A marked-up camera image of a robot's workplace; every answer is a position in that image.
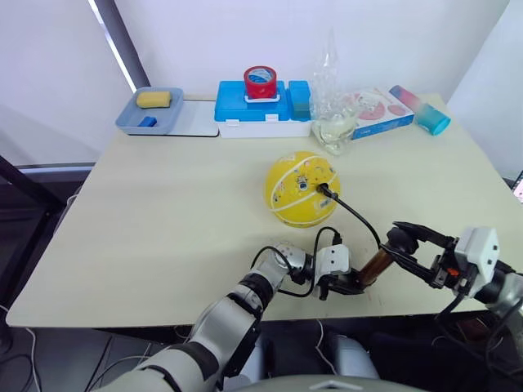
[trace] white wall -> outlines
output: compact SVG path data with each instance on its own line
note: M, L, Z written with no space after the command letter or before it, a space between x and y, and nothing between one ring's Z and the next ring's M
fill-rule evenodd
M95 162L131 89L87 0L3 2L0 53L0 154Z
M507 0L117 0L156 86L215 94L252 65L309 78L334 29L349 88L402 84L448 100Z
M511 0L449 107L498 172L523 170L523 0Z

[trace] white table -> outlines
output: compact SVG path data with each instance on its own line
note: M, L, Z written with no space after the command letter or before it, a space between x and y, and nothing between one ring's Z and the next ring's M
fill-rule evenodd
M438 96L429 102L443 109ZM137 327L193 323L248 272L262 246L289 240L311 252L320 226L294 229L272 216L265 175L295 150L328 156L315 139L224 140L118 134L20 294L7 322L27 327ZM329 157L342 198L382 239L392 221L459 236L467 225L497 228L500 258L523 270L523 208L456 123L440 136L411 126L354 141ZM376 252L368 230L338 208L352 264ZM325 235L323 244L330 237ZM422 244L429 266L439 252ZM278 294L265 320L428 314L453 298L392 265L361 296L327 301ZM459 310L483 309L465 301Z

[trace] yellow ball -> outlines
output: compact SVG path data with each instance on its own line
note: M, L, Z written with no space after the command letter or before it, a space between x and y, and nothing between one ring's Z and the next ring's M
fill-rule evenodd
M339 177L327 159L309 151L297 151L282 157L267 174L267 206L286 225L318 225L336 207L332 199L316 191L316 186L324 182L339 194Z

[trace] yellow sponge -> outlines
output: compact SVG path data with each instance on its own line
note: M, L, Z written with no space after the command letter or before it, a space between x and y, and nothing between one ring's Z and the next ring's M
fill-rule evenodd
M136 97L136 104L142 109L168 108L171 106L171 92L143 91Z

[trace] red tape roll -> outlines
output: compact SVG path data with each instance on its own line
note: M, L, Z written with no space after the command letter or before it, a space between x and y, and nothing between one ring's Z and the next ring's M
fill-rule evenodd
M251 67L244 72L245 88L251 99L276 96L276 71L265 65Z

